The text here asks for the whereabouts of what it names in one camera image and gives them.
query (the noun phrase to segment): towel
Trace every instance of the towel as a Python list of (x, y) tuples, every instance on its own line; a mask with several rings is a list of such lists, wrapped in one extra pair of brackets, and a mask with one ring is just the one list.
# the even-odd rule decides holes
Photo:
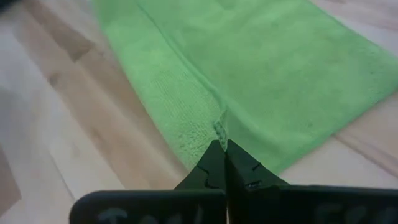
[(189, 169), (218, 138), (279, 173), (398, 86), (389, 52), (307, 0), (93, 2), (131, 85)]

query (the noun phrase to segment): wooden floor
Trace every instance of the wooden floor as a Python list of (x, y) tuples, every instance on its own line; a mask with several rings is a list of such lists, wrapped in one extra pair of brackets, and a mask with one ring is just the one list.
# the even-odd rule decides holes
[[(398, 56), (397, 1), (314, 2)], [(0, 15), (0, 40), (0, 224), (67, 223), (88, 192), (171, 189), (186, 176), (88, 1), (22, 1)], [(281, 176), (398, 189), (398, 93)]]

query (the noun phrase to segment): green microfiber towel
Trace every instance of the green microfiber towel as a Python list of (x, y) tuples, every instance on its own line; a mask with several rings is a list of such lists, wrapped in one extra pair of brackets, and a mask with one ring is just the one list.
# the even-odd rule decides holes
[(395, 58), (307, 0), (93, 2), (189, 169), (230, 138), (278, 173), (397, 88)]

